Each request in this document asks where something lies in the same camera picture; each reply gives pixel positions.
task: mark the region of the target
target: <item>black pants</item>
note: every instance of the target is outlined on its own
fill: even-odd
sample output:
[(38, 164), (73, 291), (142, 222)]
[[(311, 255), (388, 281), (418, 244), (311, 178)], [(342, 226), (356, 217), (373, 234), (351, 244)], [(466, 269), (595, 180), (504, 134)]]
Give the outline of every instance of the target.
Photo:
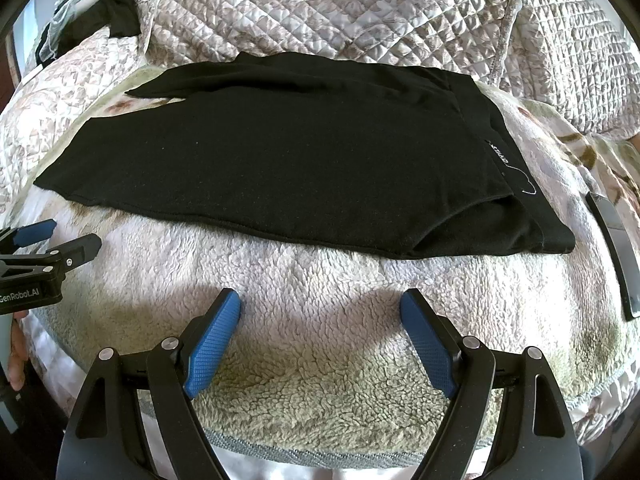
[(468, 76), (241, 54), (130, 94), (186, 99), (90, 119), (36, 184), (85, 205), (390, 258), (574, 247)]

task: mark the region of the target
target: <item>bed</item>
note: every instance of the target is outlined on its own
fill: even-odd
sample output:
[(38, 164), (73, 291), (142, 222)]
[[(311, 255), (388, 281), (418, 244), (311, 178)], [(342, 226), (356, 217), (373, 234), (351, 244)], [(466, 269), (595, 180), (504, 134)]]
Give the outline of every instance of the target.
[[(178, 332), (217, 287), (235, 279), (229, 267), (244, 272), (234, 285), (253, 301), (249, 312), (255, 318), (232, 343), (222, 378), (196, 409), (212, 444), (228, 450), (222, 460), (232, 470), (277, 470), (284, 478), (309, 479), (322, 478), (322, 468), (335, 470), (332, 478), (365, 473), (351, 469), (375, 469), (380, 478), (410, 476), (446, 403), (420, 374), (397, 320), (388, 314), (403, 285), (420, 286), (459, 329), (481, 335), (494, 348), (519, 351), (537, 344), (550, 352), (558, 346), (550, 362), (581, 443), (599, 436), (631, 402), (639, 387), (637, 329), (623, 319), (610, 257), (580, 195), (598, 190), (615, 201), (640, 256), (640, 164), (626, 142), (640, 130), (640, 76), (630, 46), (593, 0), (136, 2), (139, 37), (110, 39), (107, 30), (98, 31), (25, 81), (0, 117), (1, 221), (25, 224), (50, 215), (62, 227), (57, 236), (92, 229), (106, 242), (104, 260), (66, 280), (63, 303), (24, 322), (33, 360), (60, 405), (70, 409), (82, 368), (102, 346), (135, 351), (159, 333)], [(380, 258), (296, 250), (199, 226), (87, 210), (31, 187), (33, 177), (90, 116), (149, 105), (124, 91), (163, 68), (231, 60), (240, 51), (285, 50), (471, 75), (500, 107), (549, 202), (578, 233), (574, 259), (436, 258), (408, 269)], [(135, 233), (149, 230), (153, 238), (135, 239)], [(158, 254), (177, 251), (173, 254), (188, 261), (189, 273), (171, 267), (148, 282), (137, 280), (150, 239), (159, 240), (153, 246)], [(215, 248), (225, 265), (194, 250), (203, 246)], [(213, 270), (203, 270), (203, 263), (194, 261), (198, 258)], [(130, 262), (116, 267), (122, 260)], [(160, 259), (151, 260), (157, 269)], [(247, 262), (251, 275), (240, 270)], [(105, 279), (116, 269), (122, 279)], [(318, 279), (305, 279), (305, 269), (313, 269)], [(589, 269), (602, 272), (585, 279)], [(278, 281), (283, 273), (287, 279)], [(251, 286), (254, 276), (257, 283)], [(341, 282), (340, 276), (348, 279)], [(92, 289), (95, 283), (100, 291)], [(122, 286), (139, 294), (118, 293)], [(324, 300), (309, 300), (323, 289), (328, 291)], [(286, 305), (278, 290), (286, 290), (294, 306)], [(514, 321), (525, 312), (523, 322)], [(324, 355), (318, 355), (322, 338), (311, 344), (295, 339), (296, 331), (305, 333), (301, 316), (310, 316), (311, 325), (329, 324), (333, 333)], [(280, 325), (287, 327), (282, 333)], [(338, 329), (345, 325), (366, 331)], [(150, 328), (136, 338), (145, 326)], [(497, 333), (496, 326), (502, 331)], [(271, 334), (256, 343), (252, 337), (264, 327)], [(348, 336), (350, 343), (338, 344), (338, 336)], [(252, 368), (246, 356), (265, 348), (271, 360)], [(274, 358), (278, 352), (288, 357)], [(337, 367), (329, 370), (332, 363)], [(238, 369), (245, 370), (240, 378), (233, 372)], [(357, 381), (345, 380), (348, 376), (367, 388), (358, 390)], [(388, 393), (407, 385), (419, 400)], [(313, 408), (315, 399), (300, 396), (306, 389), (322, 392), (319, 408)], [(283, 404), (290, 396), (297, 405)], [(470, 476), (481, 472), (486, 460), (498, 399), (494, 404)], [(376, 416), (385, 406), (392, 406), (393, 417)], [(147, 412), (152, 425), (153, 414)]]

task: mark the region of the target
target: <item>human hand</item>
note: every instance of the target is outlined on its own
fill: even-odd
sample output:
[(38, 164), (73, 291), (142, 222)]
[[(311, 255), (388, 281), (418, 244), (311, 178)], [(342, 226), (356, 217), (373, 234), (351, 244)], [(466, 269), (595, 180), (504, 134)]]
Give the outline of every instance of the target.
[(27, 341), (24, 338), (18, 319), (27, 317), (28, 310), (14, 313), (14, 322), (11, 325), (11, 354), (9, 355), (9, 383), (17, 392), (24, 386), (24, 364), (29, 360)]

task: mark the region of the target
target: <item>fleece blanket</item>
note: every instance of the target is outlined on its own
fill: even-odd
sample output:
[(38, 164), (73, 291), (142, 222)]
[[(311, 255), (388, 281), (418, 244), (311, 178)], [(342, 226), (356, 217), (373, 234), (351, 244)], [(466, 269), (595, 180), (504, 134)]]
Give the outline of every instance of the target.
[[(38, 171), (89, 116), (166, 104), (123, 95), (157, 74), (141, 69), (99, 99)], [(11, 224), (54, 217), (52, 244), (88, 232), (104, 241), (94, 263), (66, 279), (63, 302), (37, 315), (86, 369), (105, 346), (141, 351), (179, 333), (220, 288), (235, 288), (244, 304), (238, 330), (194, 407), (213, 444), (279, 462), (419, 462), (447, 401), (430, 386), (399, 322), (399, 297), (411, 286), (461, 333), (491, 348), (539, 346), (568, 406), (590, 400), (636, 358), (640, 334), (623, 318), (604, 238), (582, 196), (595, 190), (616, 203), (640, 255), (638, 190), (628, 171), (612, 168), (593, 139), (553, 108), (481, 89), (574, 231), (573, 253), (394, 261), (88, 208), (27, 183), (9, 211)], [(498, 407), (496, 398), (482, 444), (491, 439)]]

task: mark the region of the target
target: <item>blue gripper pad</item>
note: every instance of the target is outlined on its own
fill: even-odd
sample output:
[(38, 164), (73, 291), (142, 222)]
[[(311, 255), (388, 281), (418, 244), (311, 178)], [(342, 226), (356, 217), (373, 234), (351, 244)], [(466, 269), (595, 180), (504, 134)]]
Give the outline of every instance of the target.
[(453, 378), (452, 357), (410, 290), (400, 299), (400, 319), (433, 387), (443, 391), (447, 399), (455, 397), (458, 384)]
[(200, 340), (196, 343), (191, 355), (188, 356), (186, 380), (184, 392), (190, 399), (194, 399), (198, 393), (209, 386), (218, 369), (220, 359), (225, 353), (226, 346), (231, 335), (236, 329), (240, 319), (240, 297), (231, 289), (225, 289), (220, 296), (225, 294), (222, 304), (218, 307), (213, 321), (204, 329)]
[(48, 240), (56, 228), (56, 221), (53, 219), (43, 220), (37, 224), (26, 225), (16, 229), (14, 234), (14, 245), (16, 247), (28, 247), (43, 240)]

